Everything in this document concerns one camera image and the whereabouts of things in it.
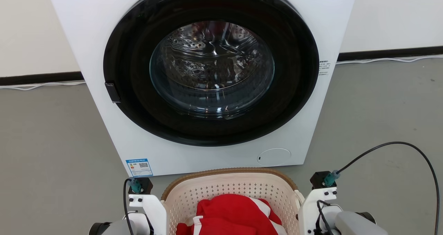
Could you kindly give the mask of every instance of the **front-load washing machine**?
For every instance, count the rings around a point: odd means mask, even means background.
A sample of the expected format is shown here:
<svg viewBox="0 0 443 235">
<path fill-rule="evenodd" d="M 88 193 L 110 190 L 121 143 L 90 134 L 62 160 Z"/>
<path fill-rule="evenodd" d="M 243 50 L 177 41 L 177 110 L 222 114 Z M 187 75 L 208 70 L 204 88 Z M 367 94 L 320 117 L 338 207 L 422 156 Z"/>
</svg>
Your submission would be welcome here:
<svg viewBox="0 0 443 235">
<path fill-rule="evenodd" d="M 354 0 L 52 0 L 128 175 L 302 164 Z"/>
</svg>

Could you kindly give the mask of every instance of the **laundry basket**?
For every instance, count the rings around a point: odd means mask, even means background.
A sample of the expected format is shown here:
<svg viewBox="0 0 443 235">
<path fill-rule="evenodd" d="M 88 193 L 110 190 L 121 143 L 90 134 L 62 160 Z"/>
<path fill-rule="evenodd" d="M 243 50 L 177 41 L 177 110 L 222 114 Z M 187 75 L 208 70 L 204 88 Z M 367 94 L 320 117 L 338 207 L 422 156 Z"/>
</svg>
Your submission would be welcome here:
<svg viewBox="0 0 443 235">
<path fill-rule="evenodd" d="M 274 169 L 236 168 L 193 173 L 171 183 L 161 197 L 168 217 L 166 226 L 169 235 L 175 235 L 178 223 L 195 216 L 199 201 L 221 194 L 267 200 L 287 234 L 299 234 L 296 215 L 304 197 L 294 182 Z"/>
</svg>

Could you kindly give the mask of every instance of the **basket handle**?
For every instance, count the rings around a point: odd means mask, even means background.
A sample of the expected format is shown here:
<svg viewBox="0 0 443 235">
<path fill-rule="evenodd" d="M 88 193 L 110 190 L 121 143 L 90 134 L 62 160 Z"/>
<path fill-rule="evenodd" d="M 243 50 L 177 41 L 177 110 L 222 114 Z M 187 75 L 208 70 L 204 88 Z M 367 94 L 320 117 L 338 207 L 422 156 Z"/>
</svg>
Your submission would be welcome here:
<svg viewBox="0 0 443 235">
<path fill-rule="evenodd" d="M 298 189 L 294 190 L 294 193 L 296 194 L 297 197 L 297 203 L 296 203 L 297 209 L 299 209 L 303 205 L 304 197 L 303 194 Z"/>
</svg>

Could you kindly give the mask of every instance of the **black baseboard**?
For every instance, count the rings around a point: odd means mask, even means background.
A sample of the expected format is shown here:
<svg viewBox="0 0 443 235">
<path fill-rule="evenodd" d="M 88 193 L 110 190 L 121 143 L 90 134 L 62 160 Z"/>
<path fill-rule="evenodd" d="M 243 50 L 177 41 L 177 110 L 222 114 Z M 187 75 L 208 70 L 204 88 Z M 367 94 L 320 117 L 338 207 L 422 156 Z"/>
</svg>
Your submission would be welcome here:
<svg viewBox="0 0 443 235">
<path fill-rule="evenodd" d="M 65 82 L 65 81 L 79 81 L 84 80 L 83 75 L 79 71 L 48 73 L 48 74 L 34 74 L 16 77 L 0 78 L 0 85 L 20 85 L 20 84 L 38 84 L 49 82 Z"/>
<path fill-rule="evenodd" d="M 380 51 L 366 52 L 345 52 L 338 55 L 337 61 L 350 60 L 373 60 L 376 58 L 400 58 L 443 54 L 443 46 L 440 47 L 420 47 L 410 49 L 385 49 Z M 0 85 L 20 85 L 49 82 L 65 82 L 83 80 L 83 75 L 79 71 L 34 74 L 16 77 L 0 78 Z"/>
<path fill-rule="evenodd" d="M 443 46 L 420 47 L 409 49 L 384 49 L 380 51 L 343 52 L 338 55 L 337 62 L 350 60 L 374 60 L 376 58 L 401 58 L 443 54 Z"/>
</svg>

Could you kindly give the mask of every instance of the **red and white garment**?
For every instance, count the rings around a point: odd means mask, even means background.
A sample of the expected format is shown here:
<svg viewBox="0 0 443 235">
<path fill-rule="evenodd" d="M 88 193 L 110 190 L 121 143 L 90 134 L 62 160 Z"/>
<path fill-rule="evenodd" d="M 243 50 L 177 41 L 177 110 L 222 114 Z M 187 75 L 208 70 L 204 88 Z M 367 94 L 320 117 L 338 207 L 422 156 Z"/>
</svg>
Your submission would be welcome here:
<svg viewBox="0 0 443 235">
<path fill-rule="evenodd" d="M 223 194 L 197 205 L 193 225 L 177 225 L 176 235 L 287 235 L 263 199 Z"/>
</svg>

